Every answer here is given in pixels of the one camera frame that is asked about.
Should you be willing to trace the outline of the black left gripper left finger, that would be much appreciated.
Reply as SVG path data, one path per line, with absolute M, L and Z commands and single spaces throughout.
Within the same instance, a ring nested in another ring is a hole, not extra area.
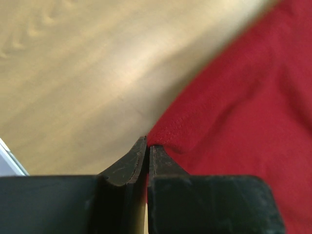
M 142 234 L 146 138 L 98 175 L 0 177 L 3 234 Z

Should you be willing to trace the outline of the dark red t shirt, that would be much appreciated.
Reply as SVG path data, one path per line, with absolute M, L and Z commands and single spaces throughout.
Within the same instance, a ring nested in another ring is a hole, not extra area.
M 190 83 L 147 141 L 195 175 L 264 179 L 287 233 L 311 233 L 311 1 L 276 5 Z

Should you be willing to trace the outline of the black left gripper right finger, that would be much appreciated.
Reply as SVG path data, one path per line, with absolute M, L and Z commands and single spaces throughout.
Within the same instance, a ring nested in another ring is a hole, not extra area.
M 283 234 L 269 186 L 250 175 L 190 175 L 162 146 L 150 147 L 151 234 Z

